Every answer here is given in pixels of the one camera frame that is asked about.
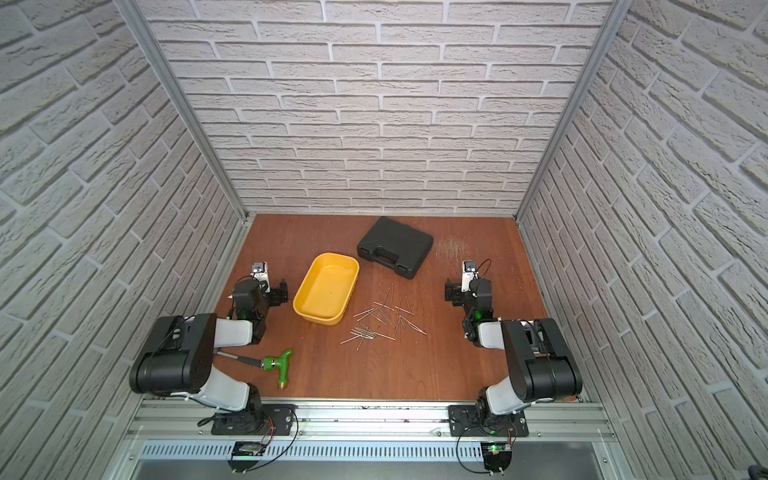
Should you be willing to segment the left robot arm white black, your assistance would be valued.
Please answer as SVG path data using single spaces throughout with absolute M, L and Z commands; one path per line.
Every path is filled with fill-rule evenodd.
M 261 418 L 257 388 L 214 367 L 214 356 L 227 356 L 227 347 L 260 343 L 269 310 L 288 297 L 286 282 L 272 287 L 266 276 L 257 274 L 235 284 L 228 318 L 215 313 L 158 318 L 130 369 L 130 389 L 193 400 L 222 414 Z

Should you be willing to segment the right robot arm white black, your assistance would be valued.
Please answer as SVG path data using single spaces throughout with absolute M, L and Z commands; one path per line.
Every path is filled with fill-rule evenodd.
M 484 388 L 476 401 L 481 422 L 513 416 L 537 402 L 581 393 L 582 375 L 554 319 L 495 317 L 492 285 L 484 278 L 464 283 L 448 280 L 445 300 L 464 310 L 462 328 L 468 341 L 478 348 L 504 353 L 507 376 Z

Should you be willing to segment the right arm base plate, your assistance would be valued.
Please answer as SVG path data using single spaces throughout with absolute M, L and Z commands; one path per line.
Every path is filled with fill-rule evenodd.
M 453 404 L 447 407 L 450 433 L 458 436 L 528 437 L 523 412 L 493 415 L 476 404 Z

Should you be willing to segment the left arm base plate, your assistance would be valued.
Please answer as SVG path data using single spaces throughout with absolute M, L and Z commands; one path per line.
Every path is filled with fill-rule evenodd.
M 295 404 L 264 404 L 234 413 L 216 413 L 211 434 L 219 436 L 288 436 L 295 423 Z

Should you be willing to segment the yellow plastic storage box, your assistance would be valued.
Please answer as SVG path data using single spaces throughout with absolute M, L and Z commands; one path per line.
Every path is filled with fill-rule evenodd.
M 358 261 L 350 256 L 318 255 L 293 299 L 294 312 L 312 323 L 336 325 L 344 316 L 359 271 Z

